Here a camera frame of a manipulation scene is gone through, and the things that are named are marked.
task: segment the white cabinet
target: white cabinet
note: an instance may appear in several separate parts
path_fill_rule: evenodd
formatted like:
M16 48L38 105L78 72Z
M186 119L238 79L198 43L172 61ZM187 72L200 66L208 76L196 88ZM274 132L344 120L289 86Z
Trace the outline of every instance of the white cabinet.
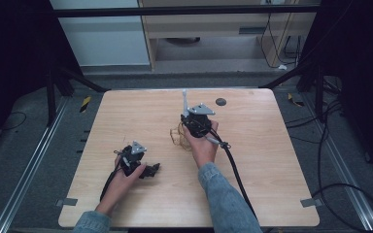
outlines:
M136 0L51 0L54 9L136 8ZM59 19L83 70L90 67L150 65L140 17Z

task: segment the wooden table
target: wooden table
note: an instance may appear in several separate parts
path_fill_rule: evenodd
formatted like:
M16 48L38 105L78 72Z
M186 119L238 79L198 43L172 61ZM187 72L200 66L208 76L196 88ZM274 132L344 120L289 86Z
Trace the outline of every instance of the wooden table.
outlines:
M216 104L226 100L225 106ZM269 89L189 89L188 104L201 102L214 110L219 134L228 142L243 185L261 226L316 226L311 198L273 92ZM136 140L148 149L143 162L161 167L154 178L138 181L114 213L116 227L209 227L208 202L189 151L173 144L170 129L178 126L183 94L170 90L115 90L105 93L93 123L59 224L74 226L81 214L94 210L109 174L114 150ZM216 164L238 190L225 152Z

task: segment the denim sleeve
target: denim sleeve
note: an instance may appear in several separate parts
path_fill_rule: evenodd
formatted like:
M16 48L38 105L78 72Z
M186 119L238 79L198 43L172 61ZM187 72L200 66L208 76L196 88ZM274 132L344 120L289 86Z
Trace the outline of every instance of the denim sleeve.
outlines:
M262 232L244 198L214 163L202 166L198 179L207 195L215 232Z
M84 212L74 228L74 233L109 232L111 219L96 211Z

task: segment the person's right hand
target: person's right hand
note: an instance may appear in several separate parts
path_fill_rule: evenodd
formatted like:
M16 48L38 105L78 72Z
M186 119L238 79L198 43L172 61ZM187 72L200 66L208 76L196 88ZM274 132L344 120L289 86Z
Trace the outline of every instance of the person's right hand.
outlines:
M218 123L216 121L211 120L212 128L217 131ZM190 147L192 148L192 155L195 159L196 166L201 168L208 162L215 161L215 155L217 153L218 145L211 143L205 137L202 138L195 138L190 135L189 130L183 125L185 136L187 141L189 142ZM211 133L208 133L206 137L214 137Z

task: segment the cabinet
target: cabinet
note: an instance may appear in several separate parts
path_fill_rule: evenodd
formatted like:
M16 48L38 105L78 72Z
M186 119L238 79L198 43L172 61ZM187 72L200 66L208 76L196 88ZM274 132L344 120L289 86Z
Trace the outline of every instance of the cabinet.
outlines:
M138 2L140 7L250 6L261 4L261 0L138 0ZM316 4L317 2L320 1L286 0L285 4ZM269 64L277 64L277 54L284 47L287 36L308 35L314 17L315 13L271 14L272 37L268 30L262 39L262 47ZM268 18L268 14L142 17L150 63L154 67L157 42L161 38L248 36L249 34L242 33L243 29L251 29L254 32L253 34L262 35Z

